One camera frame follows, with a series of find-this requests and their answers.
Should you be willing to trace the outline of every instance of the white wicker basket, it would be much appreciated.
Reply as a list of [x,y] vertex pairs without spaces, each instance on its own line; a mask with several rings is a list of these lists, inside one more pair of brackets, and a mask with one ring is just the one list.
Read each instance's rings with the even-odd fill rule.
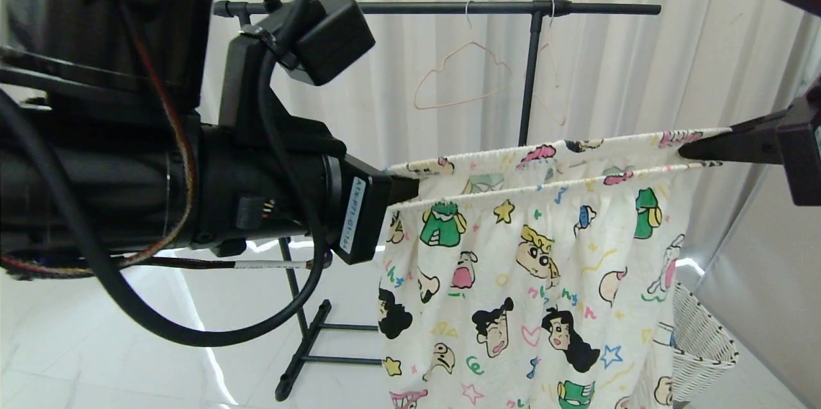
[[673,305],[673,394],[676,401],[692,401],[736,365],[738,349],[724,327],[681,283],[675,288]]

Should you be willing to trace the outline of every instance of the curtain fold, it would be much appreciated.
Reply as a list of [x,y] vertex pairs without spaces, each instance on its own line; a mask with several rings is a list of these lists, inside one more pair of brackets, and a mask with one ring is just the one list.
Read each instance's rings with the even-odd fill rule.
[[[531,144],[727,126],[783,105],[786,100],[777,97],[785,76],[800,78],[800,71],[787,70],[803,13],[778,0],[572,1],[659,3],[663,11],[657,17],[569,15],[554,20],[550,49],[539,54]],[[276,71],[273,87],[291,113],[327,123],[351,154],[376,167],[515,146],[528,15],[472,15],[470,27],[463,15],[367,19],[376,47],[325,87],[308,87]],[[548,23],[545,19],[542,45]],[[235,32],[235,21],[212,20],[201,108],[211,121],[218,113],[224,49]],[[416,110],[413,94],[422,77],[471,38],[509,65],[513,77],[488,54],[469,47],[443,72],[428,77],[419,89],[419,104],[469,99],[508,82],[510,89],[472,103]],[[748,166],[730,164],[704,175],[686,256],[709,261],[745,198],[749,173]]]

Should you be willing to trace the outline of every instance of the white patterned fabric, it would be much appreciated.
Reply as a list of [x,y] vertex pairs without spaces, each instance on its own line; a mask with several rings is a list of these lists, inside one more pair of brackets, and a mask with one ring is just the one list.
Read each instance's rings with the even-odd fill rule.
[[395,409],[672,405],[675,259],[712,162],[666,131],[391,167],[378,291]]

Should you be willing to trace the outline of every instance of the clothes rack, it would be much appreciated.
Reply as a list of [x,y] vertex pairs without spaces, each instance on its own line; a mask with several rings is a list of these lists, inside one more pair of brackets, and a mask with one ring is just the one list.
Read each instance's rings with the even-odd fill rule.
[[[530,43],[528,44],[527,65],[525,67],[525,90],[522,95],[521,120],[519,123],[519,146],[527,143],[530,128],[530,107],[533,103],[533,88],[536,82],[536,59],[539,53],[539,38],[542,33],[542,21],[545,17],[564,17],[569,14],[600,15],[657,15],[660,5],[624,4],[624,3],[573,3],[567,0],[533,0],[530,2],[364,2],[359,3],[366,15],[530,15]],[[283,260],[291,260],[288,247],[289,238],[279,239],[279,248]],[[293,269],[287,269],[288,286],[291,295],[296,296],[299,286]],[[314,347],[319,333],[323,330],[348,330],[377,332],[377,326],[361,324],[334,324],[326,322],[331,312],[331,300],[325,299],[317,309],[310,324],[305,319],[305,309],[300,307],[296,312],[302,340],[291,357],[285,373],[276,386],[277,401],[285,401],[293,390],[306,362],[335,364],[381,365],[381,359],[348,357],[348,356],[314,356]]]

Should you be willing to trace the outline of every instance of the glossy floor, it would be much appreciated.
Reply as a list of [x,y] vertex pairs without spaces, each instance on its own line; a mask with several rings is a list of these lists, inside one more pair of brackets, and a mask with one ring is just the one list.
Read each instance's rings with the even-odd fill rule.
[[[278,260],[276,246],[246,258]],[[296,248],[296,259],[310,248]],[[290,299],[278,270],[181,271],[140,267],[128,276],[159,312],[188,327],[225,330],[276,312]],[[343,263],[323,275],[308,303],[309,320],[324,298],[332,322],[375,324],[378,264]],[[3,275],[3,409],[382,408],[378,367],[308,364],[293,393],[273,392],[300,341],[296,321],[235,347],[181,347],[135,326],[94,280],[11,281]],[[317,354],[381,357],[373,333],[325,332]],[[736,370],[692,407],[803,407],[748,353]]]

